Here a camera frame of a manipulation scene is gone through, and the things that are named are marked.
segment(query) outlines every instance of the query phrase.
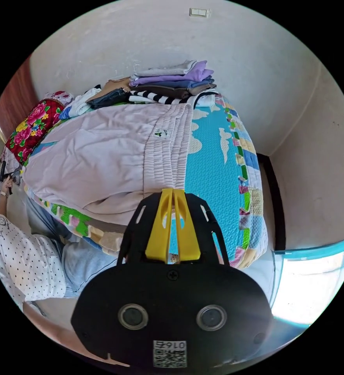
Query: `camera lens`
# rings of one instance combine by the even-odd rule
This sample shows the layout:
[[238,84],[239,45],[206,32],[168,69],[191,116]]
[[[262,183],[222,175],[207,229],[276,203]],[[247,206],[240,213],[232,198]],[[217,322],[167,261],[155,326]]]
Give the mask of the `camera lens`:
[[226,312],[220,306],[209,305],[199,311],[196,322],[205,331],[216,331],[224,326]]
[[127,329],[138,330],[147,325],[148,314],[142,306],[128,304],[120,309],[118,320]]

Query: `red floral pillow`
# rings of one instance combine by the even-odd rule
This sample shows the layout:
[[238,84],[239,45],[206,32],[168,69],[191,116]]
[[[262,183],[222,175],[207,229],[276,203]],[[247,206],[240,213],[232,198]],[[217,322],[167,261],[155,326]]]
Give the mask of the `red floral pillow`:
[[44,99],[39,102],[8,139],[5,146],[15,158],[24,164],[34,148],[58,122],[64,106],[56,100]]

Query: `sticker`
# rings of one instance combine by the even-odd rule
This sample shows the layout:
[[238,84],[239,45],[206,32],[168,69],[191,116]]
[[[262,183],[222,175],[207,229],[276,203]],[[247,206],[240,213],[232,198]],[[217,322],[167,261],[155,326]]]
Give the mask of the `sticker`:
[[171,132],[166,129],[155,129],[153,136],[156,138],[169,139],[171,137]]
[[159,368],[187,367],[186,341],[154,340],[153,366]]

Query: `qr code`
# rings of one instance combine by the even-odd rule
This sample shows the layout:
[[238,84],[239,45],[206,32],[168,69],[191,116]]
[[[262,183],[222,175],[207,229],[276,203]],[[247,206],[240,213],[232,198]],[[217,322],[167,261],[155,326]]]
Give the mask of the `qr code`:
[[163,368],[187,367],[186,341],[154,341],[153,365]]

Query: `hand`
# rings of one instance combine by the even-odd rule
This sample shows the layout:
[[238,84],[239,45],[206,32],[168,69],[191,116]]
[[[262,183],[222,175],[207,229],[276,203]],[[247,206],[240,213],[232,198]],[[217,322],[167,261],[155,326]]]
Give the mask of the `hand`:
[[6,194],[9,194],[9,188],[11,188],[12,186],[13,186],[13,180],[10,176],[8,176],[1,186],[1,191]]

